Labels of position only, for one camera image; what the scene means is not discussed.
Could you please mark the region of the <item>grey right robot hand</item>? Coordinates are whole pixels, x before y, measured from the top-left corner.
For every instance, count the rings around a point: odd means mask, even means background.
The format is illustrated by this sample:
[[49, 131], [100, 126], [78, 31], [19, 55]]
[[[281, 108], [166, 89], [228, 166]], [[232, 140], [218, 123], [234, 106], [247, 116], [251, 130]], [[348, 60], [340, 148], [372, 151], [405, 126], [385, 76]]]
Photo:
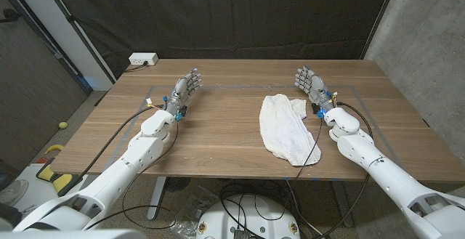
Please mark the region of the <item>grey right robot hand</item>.
[[297, 70], [294, 84], [308, 96], [312, 103], [312, 111], [319, 118], [324, 118], [329, 110], [335, 108], [333, 94], [322, 78], [307, 66]]

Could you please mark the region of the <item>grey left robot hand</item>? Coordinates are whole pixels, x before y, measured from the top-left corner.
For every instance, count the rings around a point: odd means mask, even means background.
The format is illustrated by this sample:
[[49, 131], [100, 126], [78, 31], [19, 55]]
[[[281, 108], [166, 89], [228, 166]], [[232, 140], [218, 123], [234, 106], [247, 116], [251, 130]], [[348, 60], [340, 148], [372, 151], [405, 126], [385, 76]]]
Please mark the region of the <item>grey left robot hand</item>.
[[164, 110], [171, 113], [176, 121], [180, 121], [187, 114], [189, 99], [202, 87], [201, 74], [194, 68], [181, 77], [167, 97]]

